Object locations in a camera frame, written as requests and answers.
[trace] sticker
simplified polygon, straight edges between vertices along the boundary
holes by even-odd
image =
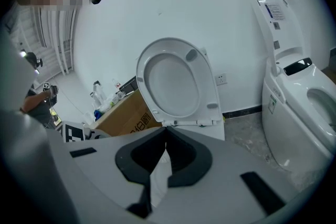
[[[275,29],[275,30],[280,30],[280,25],[279,25],[279,23],[273,23],[273,25],[274,25],[274,29]]]
[[[279,43],[279,41],[274,41],[273,42],[273,46],[274,46],[274,50],[277,50],[277,49],[280,49],[280,43]]]
[[[268,109],[273,114],[275,105],[277,104],[277,100],[272,96],[270,96],[269,103],[268,103]]]
[[[267,8],[269,16],[271,16],[272,19],[274,20],[284,20],[285,19],[285,16],[282,13],[282,10],[280,8],[280,5],[265,4],[265,7]]]

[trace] label on toilet lid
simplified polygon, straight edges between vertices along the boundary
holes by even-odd
[[[274,20],[285,20],[285,15],[283,14],[280,5],[278,4],[265,4],[269,16]]]
[[[273,111],[274,111],[274,108],[275,108],[276,104],[277,104],[277,100],[271,94],[271,96],[269,98],[268,109],[272,114],[273,114]]]

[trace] green and white label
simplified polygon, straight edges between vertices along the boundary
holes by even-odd
[[[275,108],[276,104],[277,104],[277,100],[271,94],[271,96],[269,98],[268,109],[272,114],[273,114],[273,111],[274,111],[274,108]]]

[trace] person's arm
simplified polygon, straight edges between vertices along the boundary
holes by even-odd
[[[23,106],[21,107],[21,110],[24,113],[28,113],[30,110],[37,107],[37,105],[40,104],[47,97],[50,97],[50,91],[49,90],[48,91],[43,91],[43,92],[41,92],[37,95],[28,96],[28,97],[26,97],[25,102],[24,102]]]

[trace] toilet base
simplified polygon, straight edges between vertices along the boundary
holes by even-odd
[[[277,98],[265,81],[262,90],[262,124],[277,163],[292,172],[308,172],[328,166],[333,155],[294,111]]]

